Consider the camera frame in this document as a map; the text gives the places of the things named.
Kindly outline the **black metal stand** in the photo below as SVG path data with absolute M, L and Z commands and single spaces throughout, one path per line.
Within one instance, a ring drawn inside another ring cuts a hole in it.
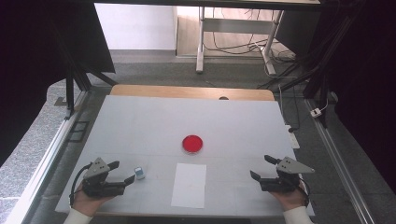
M 321 28 L 322 36 L 314 38 L 318 44 L 304 57 L 293 63 L 280 76 L 288 75 L 300 65 L 305 64 L 304 72 L 291 82 L 280 85 L 275 93 L 280 94 L 283 91 L 291 89 L 304 81 L 308 84 L 303 90 L 305 99 L 313 98 L 319 93 L 318 110 L 320 111 L 319 121 L 326 126 L 326 108 L 328 106 L 328 80 L 327 75 L 330 71 L 330 62 L 335 58 L 334 53 L 339 49 L 344 36 L 354 21 L 351 13 L 341 13 L 332 16 L 332 22 L 329 23 L 327 30 L 324 30 L 324 22 L 318 25 Z
M 65 118 L 70 119 L 75 113 L 74 83 L 78 84 L 81 91 L 88 91 L 92 86 L 87 76 L 90 73 L 114 86 L 117 82 L 107 77 L 106 73 L 114 73 L 115 67 L 99 21 L 79 22 L 64 30 L 58 25 L 52 25 L 51 32 L 55 44 L 53 50 L 64 68 Z

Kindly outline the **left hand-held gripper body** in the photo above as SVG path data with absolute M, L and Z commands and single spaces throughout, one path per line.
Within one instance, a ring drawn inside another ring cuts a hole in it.
M 124 182 L 107 182 L 110 170 L 108 163 L 102 158 L 97 158 L 83 176 L 82 190 L 89 197 L 113 197 L 122 195 L 126 186 Z

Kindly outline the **person's right hand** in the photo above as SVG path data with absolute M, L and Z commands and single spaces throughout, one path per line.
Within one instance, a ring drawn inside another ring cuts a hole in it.
M 284 211 L 305 206 L 305 196 L 298 189 L 293 192 L 270 192 L 280 203 Z

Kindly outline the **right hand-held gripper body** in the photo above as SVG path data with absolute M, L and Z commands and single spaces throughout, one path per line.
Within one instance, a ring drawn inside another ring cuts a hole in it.
M 276 178 L 261 178 L 260 185 L 262 191 L 269 192 L 293 192 L 300 185 L 300 174 L 312 174 L 315 172 L 305 164 L 300 163 L 290 157 L 285 157 L 280 160 L 280 163 L 275 165 Z

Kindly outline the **white metal desk frame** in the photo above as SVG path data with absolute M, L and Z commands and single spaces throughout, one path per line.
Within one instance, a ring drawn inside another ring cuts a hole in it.
M 205 7 L 199 7 L 199 42 L 196 58 L 196 72 L 198 74 L 202 74 L 204 71 L 204 35 L 205 32 L 211 32 L 267 35 L 266 44 L 264 47 L 259 47 L 259 51 L 264 60 L 264 66 L 268 75 L 274 76 L 276 74 L 276 70 L 271 61 L 270 51 L 282 14 L 282 10 L 277 11 L 275 13 L 275 17 L 271 21 L 220 19 L 215 17 L 207 18 L 205 16 Z

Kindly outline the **red round dish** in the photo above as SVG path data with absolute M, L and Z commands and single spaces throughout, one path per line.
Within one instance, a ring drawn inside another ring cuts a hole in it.
M 183 139 L 182 147 L 187 153 L 197 153 L 203 147 L 203 140 L 198 135 L 188 135 Z

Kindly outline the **aluminium rail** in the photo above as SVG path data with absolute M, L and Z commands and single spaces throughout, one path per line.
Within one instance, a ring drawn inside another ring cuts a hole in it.
M 68 151 L 67 137 L 89 99 L 87 91 L 75 94 L 76 112 L 66 116 L 59 92 L 50 91 L 27 134 L 0 168 L 0 224 L 63 224 L 65 213 L 55 210 L 75 156 Z
M 345 192 L 348 195 L 349 201 L 351 202 L 361 224 L 375 224 L 375 219 L 364 200 L 361 191 L 359 190 L 357 184 L 353 180 L 350 172 L 347 169 L 346 163 L 344 162 L 337 146 L 335 145 L 331 134 L 329 131 L 321 124 L 318 118 L 313 118 L 313 120 L 320 138 L 326 147 L 332 164 L 340 177 L 340 180 L 344 186 Z

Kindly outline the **person's left hand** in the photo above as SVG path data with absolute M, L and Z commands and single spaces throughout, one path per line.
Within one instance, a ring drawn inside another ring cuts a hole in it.
M 85 216 L 93 217 L 96 214 L 97 210 L 109 200 L 111 200 L 111 197 L 89 197 L 82 190 L 82 185 L 79 185 L 77 191 L 74 194 L 74 203 L 72 205 L 72 208 L 79 211 Z

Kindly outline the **black curtain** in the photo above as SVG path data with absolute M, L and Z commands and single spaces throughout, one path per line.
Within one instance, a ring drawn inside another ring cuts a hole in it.
M 353 20 L 323 73 L 310 80 L 335 92 L 335 113 L 396 193 L 396 0 L 338 0 L 324 12 L 312 46 Z
M 72 67 L 115 71 L 94 3 L 0 0 L 0 166 Z

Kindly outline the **white power strip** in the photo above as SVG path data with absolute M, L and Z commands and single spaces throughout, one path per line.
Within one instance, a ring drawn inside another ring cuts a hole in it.
M 286 125 L 286 129 L 287 129 L 287 132 L 288 132 L 288 134 L 290 136 L 290 144 L 291 144 L 292 148 L 293 149 L 299 149 L 300 145 L 299 145 L 298 140 L 297 140 L 297 138 L 296 138 L 296 136 L 294 134 L 294 129 L 291 126 L 289 126 L 289 125 Z

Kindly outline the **white paper sheet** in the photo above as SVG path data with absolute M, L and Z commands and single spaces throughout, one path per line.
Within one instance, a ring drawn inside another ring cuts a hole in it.
M 179 163 L 171 200 L 172 206 L 203 209 L 205 207 L 206 166 Z

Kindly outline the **large white board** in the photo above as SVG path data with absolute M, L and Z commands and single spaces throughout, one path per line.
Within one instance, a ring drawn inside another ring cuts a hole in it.
M 203 147 L 187 153 L 188 135 Z M 265 161 L 294 152 L 275 101 L 202 100 L 108 95 L 75 168 L 102 158 L 119 161 L 109 181 L 122 181 L 142 167 L 146 177 L 101 208 L 107 215 L 166 217 L 278 217 L 282 208 L 250 170 L 276 177 Z M 171 205 L 179 163 L 206 166 L 205 207 Z

